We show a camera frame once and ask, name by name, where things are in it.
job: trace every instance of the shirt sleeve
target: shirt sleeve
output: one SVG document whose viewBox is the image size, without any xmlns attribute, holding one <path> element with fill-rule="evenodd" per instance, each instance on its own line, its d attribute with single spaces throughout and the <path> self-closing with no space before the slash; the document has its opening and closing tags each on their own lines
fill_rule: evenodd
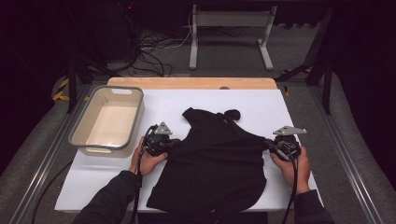
<svg viewBox="0 0 396 224">
<path fill-rule="evenodd" d="M 73 223 L 121 223 L 128 204 L 134 199 L 136 175 L 121 171 L 93 196 Z"/>
<path fill-rule="evenodd" d="M 296 224 L 333 224 L 332 215 L 324 208 L 313 189 L 297 195 L 294 201 Z"/>
</svg>

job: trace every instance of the metal stand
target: metal stand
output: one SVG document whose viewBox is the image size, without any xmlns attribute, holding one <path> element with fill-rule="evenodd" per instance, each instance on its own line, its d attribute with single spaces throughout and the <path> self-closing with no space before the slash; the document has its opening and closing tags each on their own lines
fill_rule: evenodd
<svg viewBox="0 0 396 224">
<path fill-rule="evenodd" d="M 330 8 L 323 21 L 320 23 L 319 29 L 315 38 L 306 53 L 304 63 L 291 71 L 286 71 L 284 75 L 274 78 L 276 82 L 283 82 L 297 74 L 303 72 L 305 69 L 312 67 L 308 78 L 305 80 L 308 86 L 316 86 L 320 79 L 325 75 L 324 89 L 323 89 L 323 106 L 327 114 L 330 114 L 330 89 L 332 85 L 332 61 L 330 59 L 318 59 L 318 52 L 322 44 L 323 37 L 326 33 L 330 19 L 332 17 L 332 8 Z"/>
<path fill-rule="evenodd" d="M 100 72 L 108 75 L 109 77 L 120 77 L 119 74 L 109 70 L 108 68 L 102 66 L 99 63 L 96 63 L 84 56 L 78 55 L 77 57 L 71 58 L 68 62 L 69 69 L 69 108 L 67 109 L 67 113 L 69 114 L 77 103 L 77 82 L 76 82 L 76 74 L 78 75 L 81 83 L 83 84 L 92 84 L 92 74 L 88 69 L 88 66 L 94 67 Z"/>
<path fill-rule="evenodd" d="M 192 9 L 192 43 L 190 54 L 190 69 L 194 70 L 197 66 L 198 54 L 198 26 L 250 26 L 263 27 L 265 26 L 265 35 L 257 42 L 259 44 L 262 59 L 264 60 L 265 68 L 273 70 L 268 50 L 267 42 L 271 33 L 271 28 L 275 19 L 276 7 L 272 7 L 271 11 L 200 11 L 194 5 Z"/>
</svg>

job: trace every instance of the beige container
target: beige container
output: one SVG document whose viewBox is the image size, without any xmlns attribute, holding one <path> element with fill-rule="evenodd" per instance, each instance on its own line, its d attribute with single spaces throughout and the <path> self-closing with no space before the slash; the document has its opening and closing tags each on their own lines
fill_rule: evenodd
<svg viewBox="0 0 396 224">
<path fill-rule="evenodd" d="M 139 88 L 96 88 L 69 135 L 69 142 L 86 155 L 125 158 L 143 116 L 143 92 Z"/>
</svg>

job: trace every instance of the white board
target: white board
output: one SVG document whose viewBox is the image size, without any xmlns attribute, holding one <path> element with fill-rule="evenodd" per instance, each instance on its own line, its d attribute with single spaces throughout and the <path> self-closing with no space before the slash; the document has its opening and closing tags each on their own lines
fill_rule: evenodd
<svg viewBox="0 0 396 224">
<path fill-rule="evenodd" d="M 145 111 L 138 136 L 143 136 L 149 126 L 165 121 L 173 131 L 171 138 L 184 139 L 191 126 L 182 114 L 190 107 L 212 113 L 237 109 L 241 112 L 241 119 L 236 123 L 241 128 L 271 139 L 275 138 L 273 131 L 285 125 L 294 126 L 279 90 L 145 90 L 144 104 Z M 64 181 L 55 210 L 80 211 L 112 177 L 121 170 L 129 168 L 131 157 L 125 159 L 90 157 L 78 151 Z M 248 211 L 285 209 L 291 189 L 269 157 L 268 150 L 263 152 L 263 158 L 267 185 L 260 199 Z M 138 206 L 140 212 L 158 211 L 147 208 L 146 203 L 164 165 L 165 162 L 159 164 L 151 174 L 143 178 Z M 311 189 L 317 189 L 312 175 L 309 185 Z"/>
</svg>

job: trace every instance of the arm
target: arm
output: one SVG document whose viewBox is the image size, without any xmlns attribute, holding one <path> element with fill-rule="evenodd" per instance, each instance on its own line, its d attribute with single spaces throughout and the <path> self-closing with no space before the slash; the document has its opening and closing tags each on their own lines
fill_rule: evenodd
<svg viewBox="0 0 396 224">
<path fill-rule="evenodd" d="M 293 186 L 294 171 L 290 161 L 282 161 L 277 155 L 271 153 L 274 164 L 280 168 L 283 177 Z M 310 165 L 305 147 L 301 147 L 298 157 L 298 176 L 296 198 L 294 199 L 296 224 L 327 224 L 334 223 L 331 214 L 322 205 L 316 190 L 308 186 Z"/>
<path fill-rule="evenodd" d="M 128 171 L 121 171 L 110 182 L 100 189 L 76 216 L 73 223 L 121 223 L 125 216 L 128 204 L 134 199 L 136 186 L 136 162 L 140 148 L 143 144 L 143 137 L 139 146 L 134 150 L 131 166 Z M 142 156 L 140 170 L 142 175 L 148 175 L 155 166 L 164 161 L 166 153 L 158 157 L 151 157 L 147 152 Z"/>
</svg>

